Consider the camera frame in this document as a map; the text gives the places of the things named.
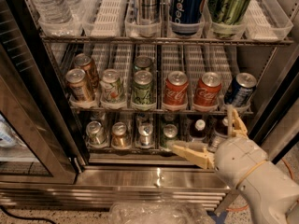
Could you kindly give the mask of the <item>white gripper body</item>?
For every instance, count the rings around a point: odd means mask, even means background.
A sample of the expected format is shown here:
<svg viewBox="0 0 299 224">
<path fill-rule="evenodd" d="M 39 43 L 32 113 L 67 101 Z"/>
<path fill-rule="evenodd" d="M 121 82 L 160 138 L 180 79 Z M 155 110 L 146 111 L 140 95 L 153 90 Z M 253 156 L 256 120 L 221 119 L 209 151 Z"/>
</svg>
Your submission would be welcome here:
<svg viewBox="0 0 299 224">
<path fill-rule="evenodd" d="M 254 141 L 232 137 L 220 143 L 215 152 L 215 172 L 230 188 L 236 188 L 245 174 L 267 159 L 267 153 Z"/>
</svg>

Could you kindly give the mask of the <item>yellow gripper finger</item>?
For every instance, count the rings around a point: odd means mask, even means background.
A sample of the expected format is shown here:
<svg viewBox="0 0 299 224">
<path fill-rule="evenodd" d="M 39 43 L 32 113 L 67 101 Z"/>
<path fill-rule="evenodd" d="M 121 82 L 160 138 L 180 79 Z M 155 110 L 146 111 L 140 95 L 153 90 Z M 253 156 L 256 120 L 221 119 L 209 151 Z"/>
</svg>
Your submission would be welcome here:
<svg viewBox="0 0 299 224">
<path fill-rule="evenodd" d="M 248 137 L 248 130 L 243 120 L 239 117 L 237 110 L 232 106 L 227 106 L 228 136 Z"/>
<path fill-rule="evenodd" d="M 167 148 L 202 169 L 214 168 L 214 154 L 202 142 L 168 141 Z"/>
</svg>

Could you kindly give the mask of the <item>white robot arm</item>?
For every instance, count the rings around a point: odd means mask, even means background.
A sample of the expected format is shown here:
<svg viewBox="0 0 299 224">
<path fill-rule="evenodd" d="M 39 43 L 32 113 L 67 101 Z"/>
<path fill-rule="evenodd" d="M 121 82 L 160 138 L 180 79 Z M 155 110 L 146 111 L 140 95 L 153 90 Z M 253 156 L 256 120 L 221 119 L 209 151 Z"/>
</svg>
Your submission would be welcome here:
<svg viewBox="0 0 299 224">
<path fill-rule="evenodd" d="M 248 203 L 254 224 L 299 224 L 299 185 L 248 138 L 238 112 L 229 107 L 228 138 L 214 153 L 191 149 L 184 141 L 169 141 L 171 152 L 203 169 L 212 169 L 228 187 Z"/>
</svg>

